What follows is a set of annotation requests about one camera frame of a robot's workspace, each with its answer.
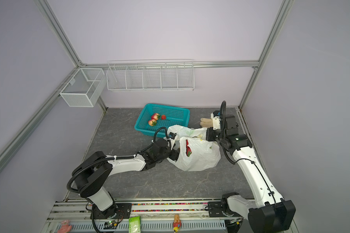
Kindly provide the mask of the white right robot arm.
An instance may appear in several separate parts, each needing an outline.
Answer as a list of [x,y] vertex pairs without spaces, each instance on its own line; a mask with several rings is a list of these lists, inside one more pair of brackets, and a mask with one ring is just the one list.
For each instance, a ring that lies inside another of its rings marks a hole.
[[212,113],[213,126],[207,129],[206,139],[217,142],[227,158],[242,170],[254,199],[243,198],[237,192],[224,194],[219,211],[226,216],[240,215],[249,221],[255,233],[279,233],[287,231],[293,221],[296,208],[274,187],[261,166],[249,137],[240,134],[236,119],[226,115],[226,101],[220,110]]

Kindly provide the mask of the white plastic bag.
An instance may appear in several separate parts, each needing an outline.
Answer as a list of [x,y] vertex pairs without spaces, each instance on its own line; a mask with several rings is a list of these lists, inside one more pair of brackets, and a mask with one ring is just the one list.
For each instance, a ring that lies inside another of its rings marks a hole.
[[[173,125],[167,132],[176,133],[176,139],[171,140],[173,150],[180,148],[177,161],[167,158],[168,162],[182,171],[203,171],[217,166],[221,159],[220,147],[217,142],[206,140],[207,128],[191,129]],[[186,155],[186,140],[192,150],[190,157]]]

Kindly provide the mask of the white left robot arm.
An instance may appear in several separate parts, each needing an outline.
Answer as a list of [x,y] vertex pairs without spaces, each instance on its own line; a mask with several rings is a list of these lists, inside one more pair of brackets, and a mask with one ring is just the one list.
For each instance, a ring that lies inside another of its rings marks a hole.
[[108,156],[97,151],[72,172],[67,189],[92,204],[92,220],[129,218],[131,208],[119,207],[104,188],[106,180],[118,173],[150,170],[166,159],[176,161],[179,157],[174,149],[176,136],[161,127],[155,132],[152,143],[134,155]]

